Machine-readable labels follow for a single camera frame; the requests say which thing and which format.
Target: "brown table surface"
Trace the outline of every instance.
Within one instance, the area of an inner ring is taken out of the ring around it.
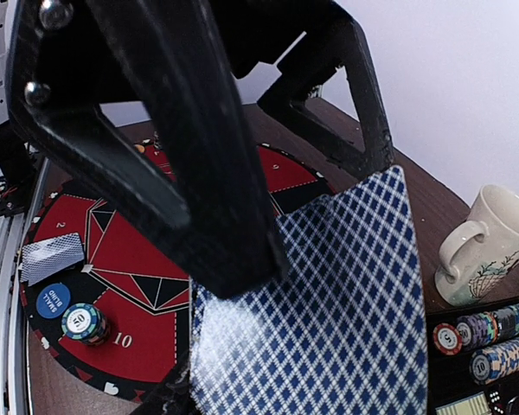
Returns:
[[[309,107],[343,137],[362,145],[359,123],[322,99],[311,100]],[[326,162],[324,156],[267,117],[258,106],[246,105],[245,112],[258,142],[285,150],[321,172],[337,191],[353,186],[356,180]],[[122,128],[132,141],[151,137],[150,122]],[[450,189],[420,166],[396,151],[396,162],[406,172],[407,190],[417,233],[426,312],[449,309],[436,291],[433,273],[438,265],[438,248],[445,236],[465,219],[469,208]],[[53,191],[68,176],[57,167],[49,174],[47,190]],[[519,266],[485,299],[485,302],[519,296]],[[42,348],[36,336],[29,337],[29,363],[33,407],[36,415],[125,414],[136,407],[132,402],[114,398],[75,379]]]

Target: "blue poker chip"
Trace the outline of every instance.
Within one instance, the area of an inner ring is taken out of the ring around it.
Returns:
[[[93,337],[100,325],[99,311],[91,304],[77,303],[69,307],[61,319],[61,329],[73,340],[85,341]]]
[[[36,312],[51,320],[63,314],[69,307],[71,301],[71,291],[66,285],[57,283],[46,287],[36,298]]]

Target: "poker chip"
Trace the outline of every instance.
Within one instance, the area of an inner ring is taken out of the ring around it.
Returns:
[[[471,377],[479,385],[519,371],[519,337],[476,351],[469,365]]]
[[[462,347],[465,350],[469,350],[473,339],[471,326],[467,324],[467,322],[459,321],[458,325],[456,326],[456,329],[458,330],[459,335],[461,336]]]
[[[504,308],[492,312],[498,325],[498,341],[515,337],[516,335],[516,313],[512,309]]]
[[[61,329],[70,339],[98,346],[109,335],[106,316],[91,304],[77,303],[69,307],[61,319]]]
[[[483,348],[519,335],[519,303],[457,320],[464,350]]]
[[[454,356],[461,350],[463,341],[461,334],[451,324],[442,322],[432,331],[434,346],[442,354]]]

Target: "white mug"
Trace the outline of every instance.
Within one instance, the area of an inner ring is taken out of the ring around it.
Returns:
[[[519,263],[519,196],[506,188],[481,188],[467,221],[439,250],[434,276],[451,305],[476,303]]]

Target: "black triangle pattern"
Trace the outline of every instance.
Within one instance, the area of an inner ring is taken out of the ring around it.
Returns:
[[[113,205],[111,203],[107,202],[105,205],[94,208],[93,212],[102,212],[102,213],[112,214],[115,212],[115,207],[113,207]]]
[[[183,291],[189,288],[189,281],[175,281],[173,279],[164,279],[159,288],[157,295],[156,308],[161,307],[167,303],[171,298],[175,298]]]
[[[105,232],[107,224],[110,223],[110,220],[112,220],[113,213],[93,211],[93,216],[94,219],[98,222],[100,229],[102,229],[102,232]]]
[[[162,279],[153,277],[140,277],[136,275],[133,275],[132,277],[146,298],[148,298],[150,304],[153,305],[156,302],[157,289],[159,288],[159,283]]]

